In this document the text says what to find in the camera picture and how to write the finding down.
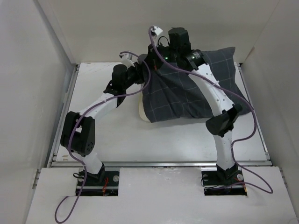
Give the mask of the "cream yellow-edged pillow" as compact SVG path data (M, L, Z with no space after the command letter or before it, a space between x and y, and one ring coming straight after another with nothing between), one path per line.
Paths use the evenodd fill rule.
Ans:
M145 113L145 110L144 110L144 107L143 107L143 93L142 93L142 91L139 93L138 111L139 111L140 118L143 121L145 121L147 123L150 123L150 120L146 116L146 113Z

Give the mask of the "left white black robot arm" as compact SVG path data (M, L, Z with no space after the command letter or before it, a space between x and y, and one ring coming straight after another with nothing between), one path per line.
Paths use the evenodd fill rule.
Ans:
M66 114L60 145L83 165L84 171L79 175L81 178L86 178L94 185L103 183L105 165L94 151L96 121L123 103L129 87L143 82L142 68L138 63L130 67L118 64L113 67L112 79L95 102L79 112L70 111Z

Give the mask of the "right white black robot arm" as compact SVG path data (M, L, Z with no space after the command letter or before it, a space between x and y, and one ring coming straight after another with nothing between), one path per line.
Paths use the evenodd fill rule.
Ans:
M204 172L208 185L233 184L241 172L232 153L232 131L242 106L234 104L220 87L202 51L191 48L186 29L172 28L167 47L158 44L162 34L160 27L149 28L153 56L171 69L198 77L196 85L212 111L212 117L206 121L206 128L215 141L217 162L216 171Z

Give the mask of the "dark grey checked pillowcase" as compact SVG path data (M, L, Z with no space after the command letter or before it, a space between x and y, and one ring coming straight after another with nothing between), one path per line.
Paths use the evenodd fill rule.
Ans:
M204 51L211 71L222 88L230 91L227 96L234 104L242 106L241 115L250 112L243 102L244 95L235 83L234 47ZM178 118L209 119L212 110L194 82L196 77L176 72L163 65L151 71L150 83L143 93L143 107L151 123Z

